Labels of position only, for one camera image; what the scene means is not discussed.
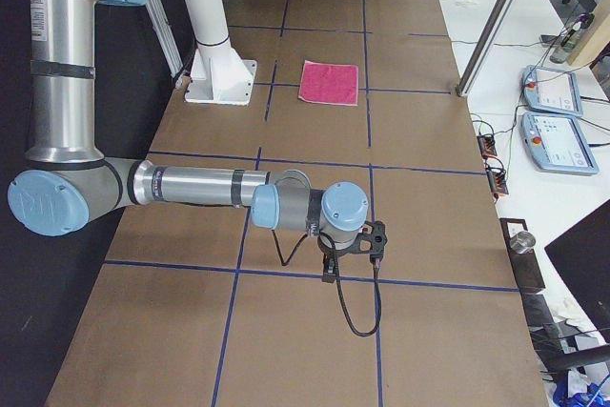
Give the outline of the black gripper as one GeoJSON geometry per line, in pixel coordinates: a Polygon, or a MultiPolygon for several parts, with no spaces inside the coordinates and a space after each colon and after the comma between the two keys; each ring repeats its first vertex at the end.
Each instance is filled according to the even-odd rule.
{"type": "Polygon", "coordinates": [[[323,253],[323,270],[321,281],[334,283],[336,281],[336,266],[338,254],[335,241],[326,233],[320,233],[317,238],[318,248],[323,253]]]}

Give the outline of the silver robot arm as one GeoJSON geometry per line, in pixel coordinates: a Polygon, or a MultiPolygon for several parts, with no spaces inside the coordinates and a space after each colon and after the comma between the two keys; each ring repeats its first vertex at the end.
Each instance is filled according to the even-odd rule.
{"type": "Polygon", "coordinates": [[[146,1],[30,0],[33,142],[26,153],[30,168],[8,188],[14,217],[34,233],[62,236],[131,205],[246,208],[258,227],[315,238],[329,283],[338,282],[343,255],[382,255],[385,238],[368,220],[368,198],[354,183],[317,190],[296,170],[158,166],[97,149],[94,9],[146,1]]]}

